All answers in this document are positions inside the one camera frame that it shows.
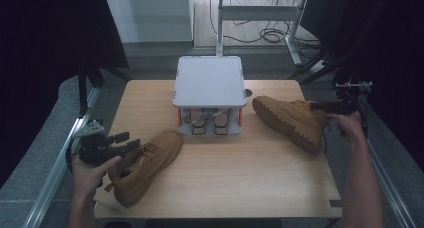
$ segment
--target wooden tabletop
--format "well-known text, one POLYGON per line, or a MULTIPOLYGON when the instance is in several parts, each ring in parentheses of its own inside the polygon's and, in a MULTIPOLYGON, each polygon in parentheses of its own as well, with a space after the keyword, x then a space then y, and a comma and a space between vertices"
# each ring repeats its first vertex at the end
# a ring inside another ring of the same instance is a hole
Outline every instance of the wooden tabletop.
MULTIPOLYGON (((130 81, 110 134, 129 131, 145 143, 178 130, 172 104, 175 81, 130 81)), ((323 153, 312 156, 258 118, 252 99, 303 100, 296 81, 247 80, 253 95, 243 108, 239 135, 184 136, 175 161, 159 173, 135 206, 122 207, 97 190, 97 218, 340 217, 340 200, 323 153)), ((110 183, 107 176, 104 185, 110 183)))

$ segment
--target brown shoe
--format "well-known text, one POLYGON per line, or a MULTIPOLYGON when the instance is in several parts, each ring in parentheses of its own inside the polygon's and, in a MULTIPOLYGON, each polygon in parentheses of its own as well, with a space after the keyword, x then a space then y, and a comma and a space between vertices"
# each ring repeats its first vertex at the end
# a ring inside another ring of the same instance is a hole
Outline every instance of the brown shoe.
POLYGON ((183 137, 176 131, 162 131, 108 171, 116 200, 125 207, 135 205, 154 177, 171 164, 181 150, 183 137))
POLYGON ((267 126, 286 134, 301 148, 317 153, 328 121, 324 112, 311 110, 310 103, 277 101, 268 96, 258 96, 252 101, 256 114, 267 126))

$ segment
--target wall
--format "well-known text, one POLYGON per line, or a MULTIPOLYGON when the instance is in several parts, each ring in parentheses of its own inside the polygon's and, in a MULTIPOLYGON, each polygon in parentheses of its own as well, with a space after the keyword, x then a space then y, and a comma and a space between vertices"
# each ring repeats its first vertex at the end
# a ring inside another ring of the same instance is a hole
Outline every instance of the wall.
POLYGON ((192 0, 107 0, 122 43, 193 40, 192 0))

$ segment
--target gray floor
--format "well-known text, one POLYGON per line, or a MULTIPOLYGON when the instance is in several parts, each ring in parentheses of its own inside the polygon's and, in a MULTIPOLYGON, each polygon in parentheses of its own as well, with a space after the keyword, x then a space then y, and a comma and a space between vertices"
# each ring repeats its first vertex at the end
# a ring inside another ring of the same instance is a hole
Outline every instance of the gray floor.
MULTIPOLYGON (((174 79, 178 58, 183 55, 213 55, 213 49, 191 49, 180 47, 143 48, 126 45, 130 69, 122 71, 134 79, 174 79)), ((281 47, 271 49, 243 48, 226 49, 226 55, 241 57, 246 80, 282 80, 291 75, 293 66, 287 50, 281 47)), ((106 79, 91 118, 103 119, 108 130, 125 89, 125 82, 106 71, 106 79)), ((307 100, 334 100, 330 87, 334 74, 302 85, 307 100)), ((20 227, 24 224, 37 195, 51 171, 79 111, 78 83, 76 77, 64 82, 59 90, 59 100, 40 131, 36 140, 22 159, 15 172, 0 190, 0 226, 20 227)), ((424 174, 412 158, 387 129, 384 123, 368 106, 369 140, 376 150, 394 186, 403 198, 413 217, 416 227, 424 227, 424 174)), ((343 195, 344 180, 348 162, 348 143, 333 129, 325 132, 327 158, 337 187, 343 195)), ((47 210, 41 227, 66 227, 72 197, 72 176, 66 171, 53 201, 47 210)), ((387 227, 402 227, 385 199, 387 227)), ((102 227, 109 220, 100 220, 102 227)), ((264 227, 325 227, 327 218, 283 218, 279 222, 264 220, 264 227)), ((145 220, 131 220, 133 227, 143 227, 145 220)), ((334 227, 341 227, 337 222, 334 227)))

